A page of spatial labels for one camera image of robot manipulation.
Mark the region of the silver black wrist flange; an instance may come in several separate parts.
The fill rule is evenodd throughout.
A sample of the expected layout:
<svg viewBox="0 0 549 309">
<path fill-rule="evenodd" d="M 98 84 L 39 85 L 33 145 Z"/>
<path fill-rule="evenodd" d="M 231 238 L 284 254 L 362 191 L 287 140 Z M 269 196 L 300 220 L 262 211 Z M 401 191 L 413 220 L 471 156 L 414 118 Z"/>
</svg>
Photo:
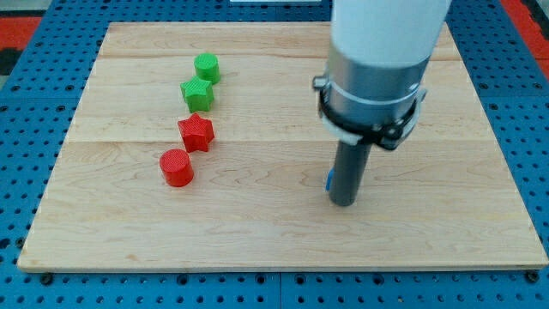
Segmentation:
<svg viewBox="0 0 549 309">
<path fill-rule="evenodd" d="M 392 151 L 418 122 L 427 60 L 366 64 L 332 44 L 324 74 L 313 78 L 323 126 L 350 146 L 376 144 Z"/>
</svg>

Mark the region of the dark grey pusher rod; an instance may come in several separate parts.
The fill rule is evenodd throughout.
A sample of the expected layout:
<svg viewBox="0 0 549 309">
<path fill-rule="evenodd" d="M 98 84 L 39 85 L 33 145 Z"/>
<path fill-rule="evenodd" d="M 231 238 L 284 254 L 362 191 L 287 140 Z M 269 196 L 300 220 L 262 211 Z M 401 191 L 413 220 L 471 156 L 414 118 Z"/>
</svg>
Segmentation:
<svg viewBox="0 0 549 309">
<path fill-rule="evenodd" d="M 333 203 L 345 207 L 355 202 L 370 152 L 370 143 L 338 142 L 328 189 Z"/>
</svg>

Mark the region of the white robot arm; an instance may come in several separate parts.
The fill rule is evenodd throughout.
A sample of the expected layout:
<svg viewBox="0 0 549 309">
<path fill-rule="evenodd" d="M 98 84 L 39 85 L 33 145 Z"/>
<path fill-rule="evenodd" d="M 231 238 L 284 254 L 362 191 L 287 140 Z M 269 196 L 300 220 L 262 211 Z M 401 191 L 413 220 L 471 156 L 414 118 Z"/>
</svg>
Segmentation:
<svg viewBox="0 0 549 309">
<path fill-rule="evenodd" d="M 356 200 L 371 147 L 396 149 L 416 126 L 421 86 L 449 0 L 340 0 L 333 3 L 325 71 L 312 80 L 318 114 L 338 139 L 326 189 Z"/>
</svg>

